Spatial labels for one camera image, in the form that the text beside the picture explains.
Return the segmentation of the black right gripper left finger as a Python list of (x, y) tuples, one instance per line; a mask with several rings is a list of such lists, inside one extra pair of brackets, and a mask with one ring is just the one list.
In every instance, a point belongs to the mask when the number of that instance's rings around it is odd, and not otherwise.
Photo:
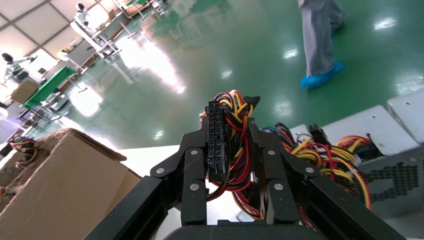
[(151, 240), (180, 206), (183, 225), (207, 222), (205, 159), (209, 124), (183, 135), (176, 153), (154, 166), (85, 237), (87, 240)]

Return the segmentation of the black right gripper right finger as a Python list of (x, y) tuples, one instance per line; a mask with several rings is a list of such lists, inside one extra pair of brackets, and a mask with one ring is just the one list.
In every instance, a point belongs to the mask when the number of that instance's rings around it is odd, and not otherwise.
[(401, 240), (403, 236), (317, 167), (290, 153), (276, 135), (248, 120), (252, 159), (261, 171), (271, 240)]

